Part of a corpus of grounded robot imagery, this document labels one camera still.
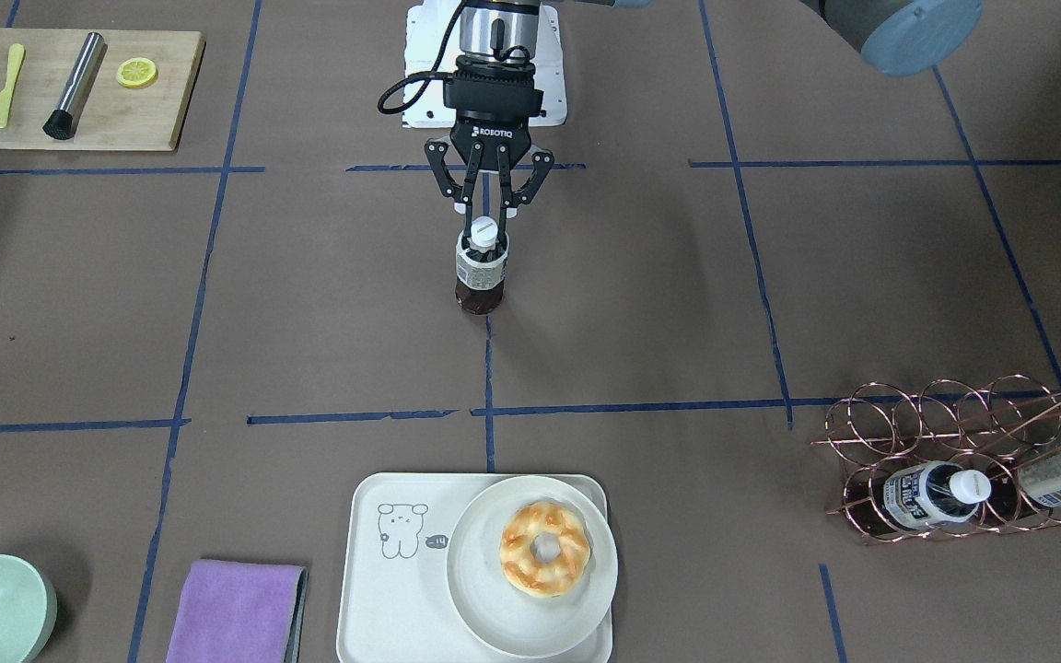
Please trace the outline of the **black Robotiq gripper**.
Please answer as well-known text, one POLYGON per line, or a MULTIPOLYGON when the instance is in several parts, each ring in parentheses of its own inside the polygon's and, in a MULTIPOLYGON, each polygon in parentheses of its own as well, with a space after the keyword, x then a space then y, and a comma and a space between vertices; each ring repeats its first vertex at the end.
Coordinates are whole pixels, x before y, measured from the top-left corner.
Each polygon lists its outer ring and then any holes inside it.
POLYGON ((455 110, 455 122, 449 138, 427 140, 428 164, 439 193, 462 206, 463 238, 471 237, 480 169, 497 172, 501 203, 497 216, 498 247, 508 248, 509 216, 520 205, 534 200, 555 163, 553 152, 530 149, 528 122, 542 110, 543 92, 535 87, 535 64, 528 62, 498 63, 460 55, 455 66, 453 76, 443 84, 445 106, 455 110), (447 152, 453 149, 450 142, 466 163, 463 184, 454 180, 445 162, 447 152), (533 172, 515 190, 514 165, 528 150, 533 172))

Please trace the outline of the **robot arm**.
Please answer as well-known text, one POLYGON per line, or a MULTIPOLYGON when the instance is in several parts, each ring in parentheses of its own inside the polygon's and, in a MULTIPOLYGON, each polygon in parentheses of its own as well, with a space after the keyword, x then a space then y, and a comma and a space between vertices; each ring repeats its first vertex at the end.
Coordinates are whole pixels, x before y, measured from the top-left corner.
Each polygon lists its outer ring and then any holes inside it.
POLYGON ((495 172, 501 192, 498 245, 508 247, 509 211, 530 204, 554 163, 530 141, 528 122, 542 112, 533 56, 539 1, 463 1, 453 72, 443 75, 443 100, 456 112, 453 130, 425 145, 439 193, 463 205, 471 231, 480 172, 495 172))
MULTIPOLYGON (((977 27, 980 1, 810 1, 808 11, 886 76, 912 76, 947 58, 977 27)), ((475 213, 481 175, 495 175, 500 205, 495 242, 507 221, 530 204, 554 164, 530 139, 536 122, 566 121, 563 41, 557 12, 543 1, 427 1, 408 16, 405 93, 397 114, 405 124, 421 97, 441 94, 451 114, 446 137, 425 154, 437 189, 466 219, 464 235, 484 243, 475 213)))

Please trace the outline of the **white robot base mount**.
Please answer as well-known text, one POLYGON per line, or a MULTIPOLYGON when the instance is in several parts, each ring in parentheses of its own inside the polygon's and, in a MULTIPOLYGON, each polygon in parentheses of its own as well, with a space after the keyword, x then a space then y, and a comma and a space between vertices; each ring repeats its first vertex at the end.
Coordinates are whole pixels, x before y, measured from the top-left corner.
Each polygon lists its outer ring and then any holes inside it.
MULTIPOLYGON (((405 27, 404 74, 430 70, 435 60, 445 28, 458 1, 421 1, 408 7, 405 27)), ((536 38, 535 87, 543 92, 542 114, 530 118, 530 127, 564 124, 568 107, 563 43, 560 39, 557 11, 544 4, 540 8, 536 38)), ((402 125, 413 129, 449 129, 455 121, 455 110, 443 105, 442 85, 434 81, 427 93, 402 114, 402 125)))

